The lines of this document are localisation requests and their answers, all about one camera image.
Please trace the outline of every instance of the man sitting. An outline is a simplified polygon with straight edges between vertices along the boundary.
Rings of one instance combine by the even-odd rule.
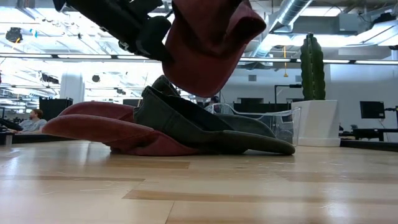
[[[46,120],[42,119],[43,111],[39,109],[33,109],[29,114],[29,119],[21,122],[19,126],[23,128],[22,131],[11,130],[16,134],[41,134],[42,128],[47,123]]]

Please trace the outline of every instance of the potted plant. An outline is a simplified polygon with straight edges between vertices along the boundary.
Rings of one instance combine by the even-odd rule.
[[[301,108],[299,146],[338,147],[338,102],[326,100],[323,52],[313,34],[301,46],[301,69],[304,101],[292,103]]]

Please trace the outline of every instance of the wooden floor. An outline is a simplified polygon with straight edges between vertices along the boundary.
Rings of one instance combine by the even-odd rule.
[[[398,223],[398,153],[134,157],[84,141],[0,147],[0,223]]]

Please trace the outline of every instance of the red fabric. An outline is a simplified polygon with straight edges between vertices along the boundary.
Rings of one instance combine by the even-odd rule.
[[[112,151],[136,156],[199,154],[199,150],[186,147],[161,132],[132,123],[131,111],[132,106],[113,103],[78,103],[51,119],[42,132],[102,142],[110,146]]]
[[[174,62],[163,63],[165,76],[185,91],[211,97],[266,24],[248,0],[173,0],[173,10],[166,47]]]

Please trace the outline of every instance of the clear plastic bin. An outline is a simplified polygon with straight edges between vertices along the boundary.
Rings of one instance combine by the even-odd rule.
[[[256,119],[270,127],[277,139],[289,142],[294,146],[297,146],[299,142],[300,108],[276,113],[241,113],[235,111],[229,104],[215,103],[205,109],[213,114],[235,114]]]

